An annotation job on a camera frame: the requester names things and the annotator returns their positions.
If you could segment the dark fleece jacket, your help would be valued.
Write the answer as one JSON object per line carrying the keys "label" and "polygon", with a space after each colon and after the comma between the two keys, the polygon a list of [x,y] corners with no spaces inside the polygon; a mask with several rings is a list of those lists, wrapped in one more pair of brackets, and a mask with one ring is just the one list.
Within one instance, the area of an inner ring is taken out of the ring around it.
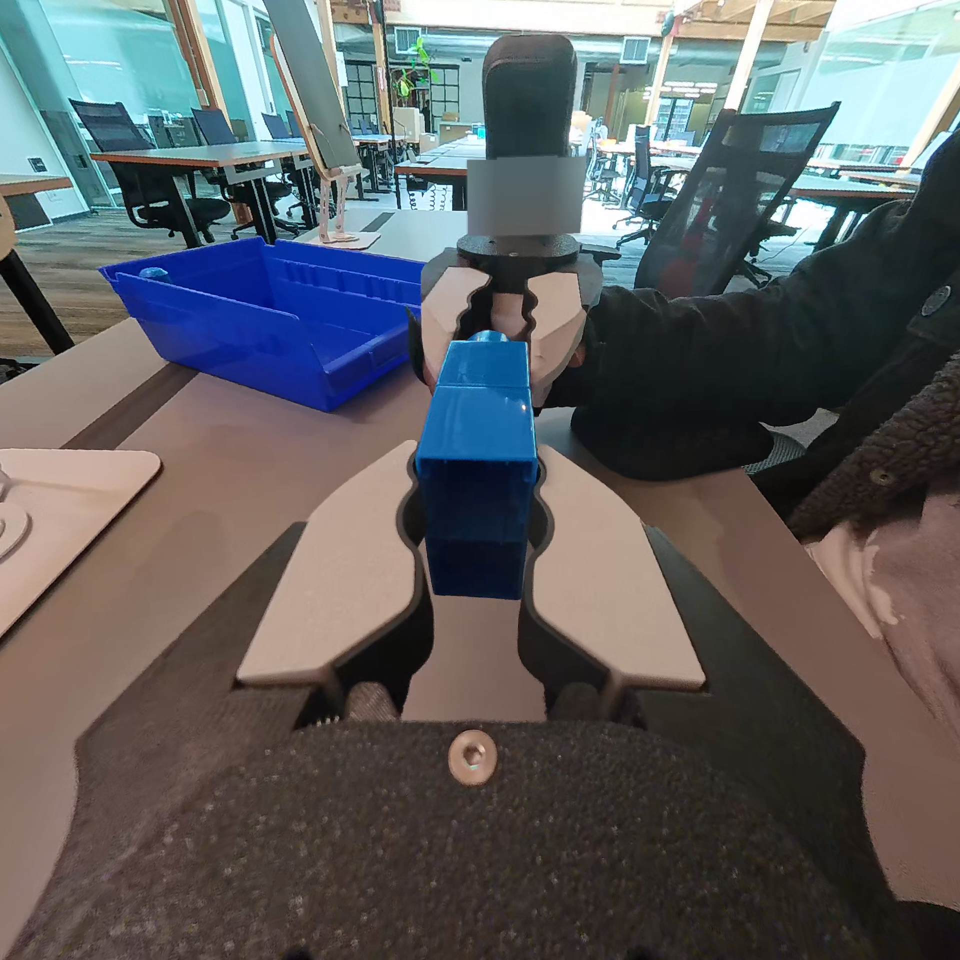
{"label": "dark fleece jacket", "polygon": [[801,540],[843,522],[864,524],[959,464],[959,354],[865,438],[789,516]]}

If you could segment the grey wood-edged table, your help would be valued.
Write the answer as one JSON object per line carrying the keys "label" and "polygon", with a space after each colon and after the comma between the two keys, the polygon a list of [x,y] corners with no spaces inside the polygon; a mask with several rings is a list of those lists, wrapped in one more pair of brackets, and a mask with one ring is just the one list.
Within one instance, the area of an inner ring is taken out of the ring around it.
{"label": "grey wood-edged table", "polygon": [[389,209],[358,203],[346,208],[343,223],[345,233],[356,240],[333,243],[332,247],[426,263],[446,249],[455,249],[467,234],[468,223],[466,211]]}

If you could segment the pale wooden board stand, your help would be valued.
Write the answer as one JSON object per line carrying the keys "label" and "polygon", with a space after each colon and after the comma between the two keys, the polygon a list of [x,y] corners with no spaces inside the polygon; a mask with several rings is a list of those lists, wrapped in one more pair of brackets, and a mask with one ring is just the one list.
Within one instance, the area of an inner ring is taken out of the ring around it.
{"label": "pale wooden board stand", "polygon": [[[366,251],[380,237],[378,231],[350,232],[345,228],[346,192],[348,182],[361,173],[360,164],[335,167],[332,170],[320,165],[318,175],[318,201],[316,206],[318,235],[310,241],[316,246],[352,251]],[[337,188],[337,200],[333,219],[330,218],[332,187]]]}

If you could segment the person's right forearm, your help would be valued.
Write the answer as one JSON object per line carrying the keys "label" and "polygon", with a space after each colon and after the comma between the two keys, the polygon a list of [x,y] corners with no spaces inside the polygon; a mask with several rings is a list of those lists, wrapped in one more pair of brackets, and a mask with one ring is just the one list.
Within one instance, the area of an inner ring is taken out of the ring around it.
{"label": "person's right forearm", "polygon": [[763,457],[762,426],[817,410],[836,427],[866,416],[844,452],[897,412],[958,351],[959,145],[955,130],[918,189],[882,204],[843,241],[811,253],[761,289],[669,299],[606,287],[589,311],[582,363],[538,410],[569,407],[571,426],[618,473],[653,479],[646,438],[704,438],[692,475],[726,470],[745,444]]}

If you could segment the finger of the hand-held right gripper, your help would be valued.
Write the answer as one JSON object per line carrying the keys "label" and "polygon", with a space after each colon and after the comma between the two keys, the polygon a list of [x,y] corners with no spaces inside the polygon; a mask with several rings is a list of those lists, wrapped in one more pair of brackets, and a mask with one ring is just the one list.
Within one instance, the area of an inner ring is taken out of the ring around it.
{"label": "finger of the hand-held right gripper", "polygon": [[435,388],[451,343],[461,337],[462,319],[475,294],[486,290],[492,278],[472,267],[447,267],[421,303],[422,373]]}
{"label": "finger of the hand-held right gripper", "polygon": [[580,347],[587,319],[579,276],[555,271],[531,277],[529,360],[532,392],[549,392]]}

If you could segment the blue two-stud block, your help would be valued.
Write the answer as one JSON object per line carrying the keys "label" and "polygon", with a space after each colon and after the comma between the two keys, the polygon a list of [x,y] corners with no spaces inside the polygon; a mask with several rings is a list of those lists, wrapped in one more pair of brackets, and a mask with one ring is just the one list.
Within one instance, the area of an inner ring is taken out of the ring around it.
{"label": "blue two-stud block", "polygon": [[434,594],[520,599],[539,473],[529,390],[438,387],[414,467]]}

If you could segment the pale grey garment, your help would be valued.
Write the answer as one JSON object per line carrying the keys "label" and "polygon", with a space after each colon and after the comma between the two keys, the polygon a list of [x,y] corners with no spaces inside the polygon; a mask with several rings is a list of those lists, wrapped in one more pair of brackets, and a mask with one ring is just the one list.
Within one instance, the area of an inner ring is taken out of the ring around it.
{"label": "pale grey garment", "polygon": [[959,738],[958,478],[804,546],[928,712]]}

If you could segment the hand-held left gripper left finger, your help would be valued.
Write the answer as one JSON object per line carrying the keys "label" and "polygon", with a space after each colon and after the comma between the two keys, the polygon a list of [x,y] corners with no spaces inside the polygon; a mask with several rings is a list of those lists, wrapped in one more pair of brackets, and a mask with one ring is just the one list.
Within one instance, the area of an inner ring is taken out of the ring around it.
{"label": "hand-held left gripper left finger", "polygon": [[339,704],[376,683],[402,711],[434,641],[416,449],[402,441],[309,515],[237,669],[240,685],[319,688]]}

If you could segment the black mesh office chair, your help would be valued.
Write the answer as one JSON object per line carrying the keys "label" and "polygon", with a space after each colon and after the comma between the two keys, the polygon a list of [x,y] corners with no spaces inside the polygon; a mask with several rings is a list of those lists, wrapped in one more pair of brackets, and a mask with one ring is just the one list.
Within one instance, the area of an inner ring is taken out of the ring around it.
{"label": "black mesh office chair", "polygon": [[640,259],[633,287],[666,298],[714,296],[786,198],[841,109],[722,110]]}

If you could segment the blue plastic bin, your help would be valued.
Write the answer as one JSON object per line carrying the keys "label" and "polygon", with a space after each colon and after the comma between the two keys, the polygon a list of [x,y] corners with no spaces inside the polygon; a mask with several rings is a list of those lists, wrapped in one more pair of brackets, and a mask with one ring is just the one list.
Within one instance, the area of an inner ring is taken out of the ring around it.
{"label": "blue plastic bin", "polygon": [[167,362],[332,412],[409,360],[424,265],[255,236],[100,273]]}

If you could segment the green potted plant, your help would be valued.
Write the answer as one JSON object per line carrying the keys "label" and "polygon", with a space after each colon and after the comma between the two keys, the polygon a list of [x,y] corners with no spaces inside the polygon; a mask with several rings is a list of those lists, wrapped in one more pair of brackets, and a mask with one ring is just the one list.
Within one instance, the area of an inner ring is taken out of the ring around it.
{"label": "green potted plant", "polygon": [[393,93],[401,106],[420,109],[430,100],[434,82],[439,82],[442,77],[432,69],[430,55],[421,37],[404,56],[408,63],[394,66],[390,71]]}

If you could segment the wood-edged office table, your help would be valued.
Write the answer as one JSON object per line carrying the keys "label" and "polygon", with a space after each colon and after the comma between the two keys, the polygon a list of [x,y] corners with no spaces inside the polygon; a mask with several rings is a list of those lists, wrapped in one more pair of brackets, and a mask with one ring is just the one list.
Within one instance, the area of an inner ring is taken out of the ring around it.
{"label": "wood-edged office table", "polygon": [[485,159],[486,149],[487,140],[472,134],[440,144],[436,148],[421,152],[413,160],[397,163],[393,168],[394,179],[398,181],[403,177],[407,183],[420,180],[427,185],[450,186],[452,210],[465,211],[468,200],[468,162]]}
{"label": "wood-edged office table", "polygon": [[250,141],[229,145],[190,146],[171,149],[93,151],[91,162],[122,166],[132,174],[143,170],[156,173],[158,184],[174,217],[175,230],[188,249],[202,246],[193,215],[175,183],[177,176],[208,169],[219,170],[230,186],[253,185],[253,222],[268,244],[277,242],[277,225],[263,181],[282,173],[282,163],[290,161],[308,231],[318,227],[318,210],[310,172],[313,162],[302,139]]}
{"label": "wood-edged office table", "polygon": [[920,177],[914,174],[882,179],[803,174],[784,198],[790,202],[808,201],[832,210],[826,226],[813,243],[812,251],[818,253],[848,239],[860,221],[873,210],[912,198],[919,186]]}
{"label": "wood-edged office table", "polygon": [[1,174],[1,277],[54,355],[69,351],[75,343],[18,256],[17,229],[7,199],[72,186],[67,176]]}

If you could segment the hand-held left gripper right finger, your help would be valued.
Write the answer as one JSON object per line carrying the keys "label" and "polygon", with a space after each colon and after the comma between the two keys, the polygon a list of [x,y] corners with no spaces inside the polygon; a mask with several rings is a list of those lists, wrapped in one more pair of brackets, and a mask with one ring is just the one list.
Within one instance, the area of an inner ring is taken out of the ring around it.
{"label": "hand-held left gripper right finger", "polygon": [[545,701],[571,685],[602,702],[702,691],[705,669],[639,515],[555,447],[537,455],[517,651]]}

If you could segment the white document stand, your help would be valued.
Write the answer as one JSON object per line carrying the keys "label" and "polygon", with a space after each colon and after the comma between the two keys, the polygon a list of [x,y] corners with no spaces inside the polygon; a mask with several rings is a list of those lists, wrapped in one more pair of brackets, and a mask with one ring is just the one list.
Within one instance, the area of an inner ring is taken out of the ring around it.
{"label": "white document stand", "polygon": [[149,451],[1,450],[1,635],[154,481]]}

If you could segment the dark display board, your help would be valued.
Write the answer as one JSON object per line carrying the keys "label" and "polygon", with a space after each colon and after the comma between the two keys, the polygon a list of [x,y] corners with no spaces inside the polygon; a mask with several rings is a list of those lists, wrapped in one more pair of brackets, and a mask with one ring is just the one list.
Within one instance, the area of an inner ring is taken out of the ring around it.
{"label": "dark display board", "polygon": [[359,156],[310,6],[305,1],[265,5],[278,69],[312,161],[335,176],[356,172]]}

